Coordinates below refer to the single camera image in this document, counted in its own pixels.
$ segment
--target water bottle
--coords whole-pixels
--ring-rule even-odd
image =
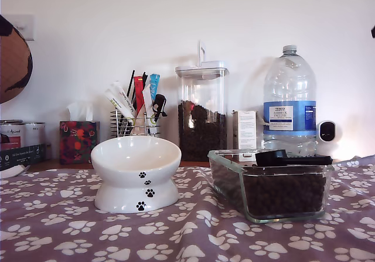
[[[263,145],[299,156],[316,151],[316,81],[295,45],[282,49],[264,82]]]

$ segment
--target black scoop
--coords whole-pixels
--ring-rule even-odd
[[[302,156],[288,158],[284,149],[255,154],[258,166],[286,166],[286,165],[331,165],[330,156]]]

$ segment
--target raised cat bowl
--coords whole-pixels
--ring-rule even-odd
[[[103,180],[95,206],[136,213],[175,203],[179,194],[171,176],[180,160],[179,147],[160,138],[126,136],[100,143],[91,152],[93,167]]]

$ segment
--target tissue box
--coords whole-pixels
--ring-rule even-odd
[[[60,163],[91,163],[91,151],[99,144],[98,121],[60,122]]]

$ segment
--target clear storage jar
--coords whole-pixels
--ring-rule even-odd
[[[176,67],[179,80],[179,146],[183,161],[208,161],[213,149],[227,148],[227,102],[224,62]]]

